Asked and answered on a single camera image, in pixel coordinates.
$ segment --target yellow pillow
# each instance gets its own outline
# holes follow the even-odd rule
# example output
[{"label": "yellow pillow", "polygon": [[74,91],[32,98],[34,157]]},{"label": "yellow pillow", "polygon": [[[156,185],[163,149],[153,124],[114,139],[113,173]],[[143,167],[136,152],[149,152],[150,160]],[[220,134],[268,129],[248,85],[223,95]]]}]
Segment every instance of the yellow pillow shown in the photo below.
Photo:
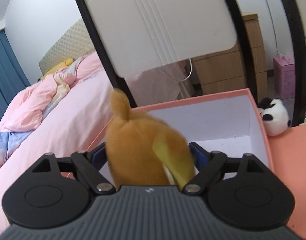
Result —
[{"label": "yellow pillow", "polygon": [[58,65],[56,65],[55,67],[53,67],[51,70],[47,71],[45,73],[45,75],[41,78],[41,80],[44,80],[44,78],[49,75],[49,74],[54,74],[58,69],[63,68],[63,67],[68,67],[69,65],[71,65],[74,62],[73,58],[69,58],[61,63],[59,63]]}]

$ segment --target black and white plush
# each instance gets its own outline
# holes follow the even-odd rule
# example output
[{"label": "black and white plush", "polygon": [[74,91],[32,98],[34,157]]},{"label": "black and white plush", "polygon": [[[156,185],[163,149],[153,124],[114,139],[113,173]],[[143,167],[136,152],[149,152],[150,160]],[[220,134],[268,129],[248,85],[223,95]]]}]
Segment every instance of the black and white plush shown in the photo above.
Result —
[{"label": "black and white plush", "polygon": [[280,99],[264,98],[258,104],[266,133],[277,136],[283,133],[290,125],[288,111]]}]

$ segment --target wooden dresser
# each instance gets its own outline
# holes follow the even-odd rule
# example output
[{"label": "wooden dresser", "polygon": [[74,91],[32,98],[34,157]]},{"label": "wooden dresser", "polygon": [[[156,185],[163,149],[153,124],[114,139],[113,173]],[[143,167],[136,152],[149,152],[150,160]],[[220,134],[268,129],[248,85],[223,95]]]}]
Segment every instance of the wooden dresser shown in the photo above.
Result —
[{"label": "wooden dresser", "polygon": [[[258,15],[244,13],[243,20],[252,49],[258,100],[261,100],[267,96],[267,77],[266,57]],[[205,95],[246,88],[239,42],[229,50],[196,57],[193,62]]]}]

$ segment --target plush tail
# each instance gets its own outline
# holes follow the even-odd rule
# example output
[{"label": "plush tail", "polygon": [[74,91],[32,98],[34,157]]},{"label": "plush tail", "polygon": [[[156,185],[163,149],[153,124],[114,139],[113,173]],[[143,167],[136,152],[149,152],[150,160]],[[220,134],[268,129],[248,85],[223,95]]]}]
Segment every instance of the plush tail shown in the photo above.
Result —
[{"label": "plush tail", "polygon": [[116,116],[119,116],[125,121],[129,120],[131,106],[127,96],[118,89],[115,89],[111,96],[111,109]]}]

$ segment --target orange plush toy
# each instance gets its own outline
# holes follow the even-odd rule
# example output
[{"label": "orange plush toy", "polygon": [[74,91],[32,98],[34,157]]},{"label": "orange plush toy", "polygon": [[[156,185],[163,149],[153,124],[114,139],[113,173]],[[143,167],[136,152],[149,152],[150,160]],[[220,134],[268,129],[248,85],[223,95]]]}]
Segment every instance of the orange plush toy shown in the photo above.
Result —
[{"label": "orange plush toy", "polygon": [[126,95],[115,90],[115,116],[107,125],[106,155],[116,188],[120,185],[177,185],[195,175],[183,136],[163,121],[131,111]]}]

